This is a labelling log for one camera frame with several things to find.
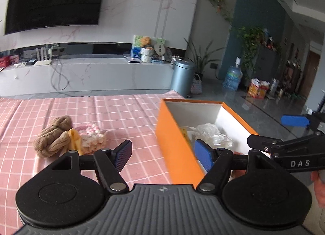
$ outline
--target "gray trash can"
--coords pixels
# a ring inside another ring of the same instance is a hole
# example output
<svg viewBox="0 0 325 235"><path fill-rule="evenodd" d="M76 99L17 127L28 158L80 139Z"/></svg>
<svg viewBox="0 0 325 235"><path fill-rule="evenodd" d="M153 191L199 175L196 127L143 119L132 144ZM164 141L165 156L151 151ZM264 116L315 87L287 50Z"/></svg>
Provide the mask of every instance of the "gray trash can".
<svg viewBox="0 0 325 235"><path fill-rule="evenodd" d="M176 60L170 90L175 90L182 97L186 98L188 93L191 91L194 70L194 63Z"/></svg>

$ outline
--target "yellow cloth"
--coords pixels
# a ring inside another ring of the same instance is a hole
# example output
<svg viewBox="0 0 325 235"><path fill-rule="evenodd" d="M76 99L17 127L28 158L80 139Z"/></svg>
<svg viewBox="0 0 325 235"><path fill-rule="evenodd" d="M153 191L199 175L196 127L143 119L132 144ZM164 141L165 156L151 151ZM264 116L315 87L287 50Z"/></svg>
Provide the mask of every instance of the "yellow cloth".
<svg viewBox="0 0 325 235"><path fill-rule="evenodd" d="M78 151L79 155L83 155L83 151L81 149L81 138L77 130L74 128L68 131L70 137L70 150Z"/></svg>

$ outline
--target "brown glove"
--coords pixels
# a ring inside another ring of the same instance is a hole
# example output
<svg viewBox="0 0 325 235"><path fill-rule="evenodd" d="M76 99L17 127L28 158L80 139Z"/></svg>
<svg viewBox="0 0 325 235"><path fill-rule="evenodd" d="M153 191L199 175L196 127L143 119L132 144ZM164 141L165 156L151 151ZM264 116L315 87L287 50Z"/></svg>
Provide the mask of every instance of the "brown glove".
<svg viewBox="0 0 325 235"><path fill-rule="evenodd" d="M49 128L41 131L34 141L34 149L41 158L50 157L70 144L68 130L72 128L70 116L58 117L51 122Z"/></svg>

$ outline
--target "water bottle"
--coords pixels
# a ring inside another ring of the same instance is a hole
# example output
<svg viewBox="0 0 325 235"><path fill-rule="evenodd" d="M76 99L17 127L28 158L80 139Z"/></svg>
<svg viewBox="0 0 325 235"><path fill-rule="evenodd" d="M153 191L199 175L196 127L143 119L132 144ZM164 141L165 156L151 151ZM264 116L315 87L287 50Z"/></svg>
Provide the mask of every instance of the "water bottle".
<svg viewBox="0 0 325 235"><path fill-rule="evenodd" d="M239 67L241 59L237 57L236 66L230 66L223 82L223 87L229 90L237 91L239 83L243 77L243 73Z"/></svg>

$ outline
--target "hanging plant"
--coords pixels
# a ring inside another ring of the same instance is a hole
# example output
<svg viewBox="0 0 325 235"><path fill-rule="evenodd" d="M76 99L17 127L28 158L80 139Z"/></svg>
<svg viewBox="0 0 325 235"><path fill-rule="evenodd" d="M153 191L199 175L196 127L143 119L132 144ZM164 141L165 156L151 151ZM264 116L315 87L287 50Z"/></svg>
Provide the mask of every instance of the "hanging plant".
<svg viewBox="0 0 325 235"><path fill-rule="evenodd" d="M264 31L262 28L235 28L238 32L237 37L242 40L242 63L241 69L244 73L245 79L247 79L247 71L251 70L255 72L255 66L253 59L257 53L258 47L263 40Z"/></svg>
<svg viewBox="0 0 325 235"><path fill-rule="evenodd" d="M232 11L232 9L230 11L228 10L225 0L209 0L209 1L211 5L217 9L217 13L220 13L226 21L232 23L233 17L232 17L232 13L230 12Z"/></svg>

